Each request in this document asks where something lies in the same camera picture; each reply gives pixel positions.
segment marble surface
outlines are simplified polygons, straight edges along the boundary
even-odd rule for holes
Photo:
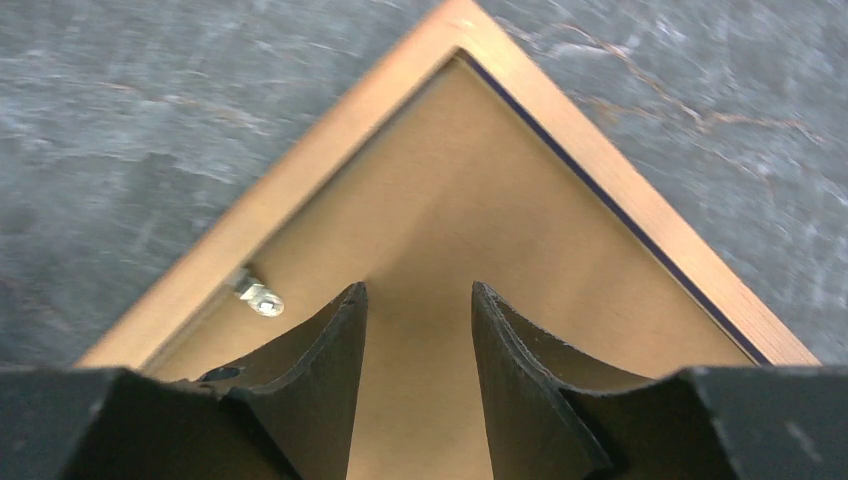
[[[435,3],[0,0],[0,363],[72,363]],[[848,362],[842,2],[482,4]]]

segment black strip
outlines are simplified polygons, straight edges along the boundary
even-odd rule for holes
[[[753,357],[755,361],[762,365],[772,364],[768,358],[766,358],[766,356],[763,355],[763,353],[758,350],[753,343],[751,343],[750,340],[742,335],[742,332],[740,332],[736,325],[727,318],[724,312],[722,312],[716,304],[707,298],[707,295],[704,294],[704,292],[702,292],[701,289],[699,289],[685,273],[683,273],[680,267],[678,267],[677,264],[675,264],[674,261],[672,261],[671,258],[662,251],[659,245],[657,245],[656,242],[654,242],[651,237],[649,237],[648,234],[645,233],[645,231],[642,230],[642,228],[637,225],[636,222],[633,221],[633,219],[630,218],[630,216],[627,215],[627,213],[617,203],[615,203],[615,200],[613,200],[612,197],[610,197],[609,194],[604,191],[604,189],[601,188],[601,186],[598,185],[598,183],[595,182],[595,180],[592,179],[585,170],[583,170],[583,167],[581,167],[580,164],[571,158],[571,156],[556,142],[556,140],[554,140],[553,137],[551,137],[551,135],[541,125],[539,125],[539,122],[537,122],[536,119],[534,119],[530,113],[527,112],[527,110],[525,110],[524,107],[522,107],[521,104],[519,104],[488,71],[486,71],[485,68],[483,68],[482,65],[474,60],[468,52],[462,52],[460,58],[466,61],[474,69],[474,71],[477,72],[477,74],[480,75],[483,80],[485,80],[486,83],[488,83],[489,86],[492,87],[492,89],[494,89],[495,92],[503,98],[513,110],[515,110],[515,113],[517,113],[521,119],[524,120],[524,122],[527,123],[534,132],[536,132],[536,135],[538,135],[539,138],[541,138],[542,141],[544,141],[545,144],[547,144],[548,147],[550,147],[551,150],[553,150],[554,153],[556,153],[557,156],[565,162],[569,168],[571,168],[574,174],[577,175],[577,177],[580,178],[580,180],[582,180],[583,183],[585,183],[592,192],[601,199],[602,202],[604,202],[607,208],[609,208],[612,213],[614,213],[619,220],[621,220],[624,225],[626,225],[627,228],[636,235],[636,238],[638,238],[639,241],[642,242],[642,244],[644,244],[645,247],[647,247],[648,250],[657,258],[657,260],[659,260],[660,263],[662,263],[665,268],[671,272],[672,276],[674,276],[674,278],[683,285],[683,288],[685,288],[686,291],[688,291],[695,300],[700,303],[704,309],[713,316],[713,318],[716,319],[716,321],[718,321],[727,333],[736,340],[736,342],[738,342],[739,345],[751,357]]]

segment wooden border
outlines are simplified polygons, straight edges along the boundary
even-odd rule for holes
[[[147,366],[228,277],[460,51],[667,260],[672,274],[755,360],[819,363],[494,20],[471,0],[448,0],[248,190],[77,366]]]

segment brown panel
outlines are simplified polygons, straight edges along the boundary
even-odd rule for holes
[[[749,363],[461,62],[286,224],[255,265],[285,298],[283,316],[261,318],[228,298],[156,375],[193,377],[226,363],[365,279],[353,479],[491,476],[470,333],[474,280],[635,373]]]

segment gray stone table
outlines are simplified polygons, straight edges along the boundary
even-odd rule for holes
[[[0,0],[0,363],[72,363],[433,4]],[[842,2],[483,5],[848,362]]]

